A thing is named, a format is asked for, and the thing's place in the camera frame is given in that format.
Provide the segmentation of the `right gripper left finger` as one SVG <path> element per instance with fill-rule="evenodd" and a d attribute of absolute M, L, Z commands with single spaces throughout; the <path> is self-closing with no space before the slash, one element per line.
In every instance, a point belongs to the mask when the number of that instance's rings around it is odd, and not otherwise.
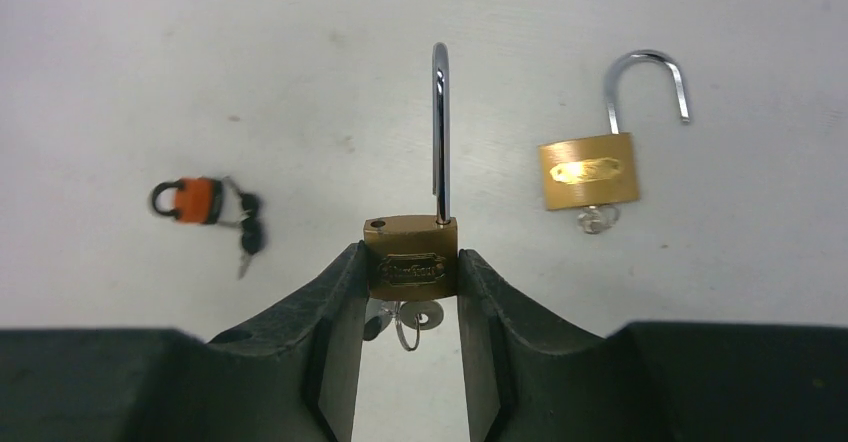
<path fill-rule="evenodd" d="M 5 330 L 5 441 L 348 441 L 365 247 L 209 341 L 175 329 Z"/>

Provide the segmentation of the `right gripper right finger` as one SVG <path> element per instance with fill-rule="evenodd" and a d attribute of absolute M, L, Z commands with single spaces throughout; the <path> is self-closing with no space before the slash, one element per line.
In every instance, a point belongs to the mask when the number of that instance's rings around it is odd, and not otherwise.
<path fill-rule="evenodd" d="M 474 441 L 843 441 L 839 327 L 560 318 L 473 250 L 458 322 Z"/>

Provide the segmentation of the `black key bunch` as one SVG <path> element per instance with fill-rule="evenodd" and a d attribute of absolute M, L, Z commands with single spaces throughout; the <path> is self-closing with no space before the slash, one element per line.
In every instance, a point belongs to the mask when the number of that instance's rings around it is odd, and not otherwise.
<path fill-rule="evenodd" d="M 266 236 L 260 220 L 262 202 L 255 193 L 243 191 L 229 176 L 223 178 L 223 183 L 235 193 L 241 208 L 241 217 L 237 222 L 241 233 L 241 258 L 237 277 L 241 280 L 245 277 L 253 257 L 265 247 Z"/>

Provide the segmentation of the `small brass padlock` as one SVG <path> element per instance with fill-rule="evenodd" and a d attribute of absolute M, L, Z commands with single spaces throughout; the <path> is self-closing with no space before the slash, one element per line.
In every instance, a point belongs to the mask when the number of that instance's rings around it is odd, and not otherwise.
<path fill-rule="evenodd" d="M 458 221 L 451 211 L 450 65 L 445 43 L 432 51 L 433 214 L 369 219 L 369 295 L 386 301 L 429 301 L 458 291 Z"/>

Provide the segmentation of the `orange black padlock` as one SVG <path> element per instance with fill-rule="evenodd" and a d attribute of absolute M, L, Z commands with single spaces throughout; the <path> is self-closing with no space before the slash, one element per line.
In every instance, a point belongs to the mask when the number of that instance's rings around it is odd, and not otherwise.
<path fill-rule="evenodd" d="M 168 191 L 173 193 L 171 206 L 162 208 L 158 205 L 158 199 Z M 223 182 L 208 177 L 162 182 L 153 188 L 149 196 L 150 208 L 155 214 L 178 223 L 197 225 L 217 224 L 223 200 Z"/>

